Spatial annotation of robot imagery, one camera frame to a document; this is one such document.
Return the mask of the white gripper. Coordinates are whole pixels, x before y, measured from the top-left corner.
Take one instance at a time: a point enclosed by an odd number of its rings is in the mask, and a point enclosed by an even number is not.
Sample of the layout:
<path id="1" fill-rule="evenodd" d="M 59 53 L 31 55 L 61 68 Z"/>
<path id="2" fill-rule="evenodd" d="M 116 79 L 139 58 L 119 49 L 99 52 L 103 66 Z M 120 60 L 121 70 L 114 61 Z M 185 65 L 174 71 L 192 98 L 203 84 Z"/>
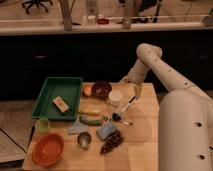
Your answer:
<path id="1" fill-rule="evenodd" d="M 134 94 L 135 94 L 135 98 L 139 99 L 141 96 L 141 92 L 142 92 L 142 85 L 141 83 L 143 82 L 143 79 L 136 74 L 127 74 L 126 76 L 124 76 L 121 80 L 121 83 L 132 83 L 135 84 L 134 85 Z"/>

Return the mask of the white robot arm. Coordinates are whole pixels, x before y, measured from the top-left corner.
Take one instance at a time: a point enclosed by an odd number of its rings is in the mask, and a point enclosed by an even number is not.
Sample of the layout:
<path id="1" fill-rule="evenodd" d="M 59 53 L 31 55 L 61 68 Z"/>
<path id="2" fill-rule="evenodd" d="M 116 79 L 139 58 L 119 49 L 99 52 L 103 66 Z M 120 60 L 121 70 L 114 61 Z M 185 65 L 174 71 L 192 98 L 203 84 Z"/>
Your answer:
<path id="1" fill-rule="evenodd" d="M 162 60 L 162 49 L 142 43 L 124 82 L 140 85 L 153 71 L 167 89 L 158 120 L 158 171 L 213 171 L 208 129 L 213 98 Z"/>

